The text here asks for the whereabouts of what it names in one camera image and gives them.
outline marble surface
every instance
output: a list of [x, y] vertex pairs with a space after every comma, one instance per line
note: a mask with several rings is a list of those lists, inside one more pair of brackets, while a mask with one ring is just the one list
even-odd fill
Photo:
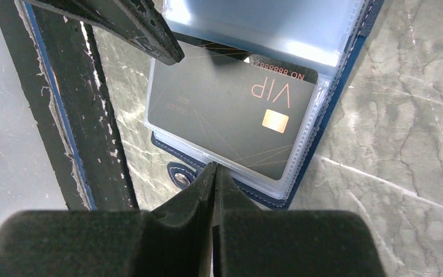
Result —
[[[95, 34], [138, 202], [154, 209], [178, 189], [142, 124], [149, 58]], [[389, 276], [443, 276], [443, 1], [385, 3], [291, 209], [354, 211]]]

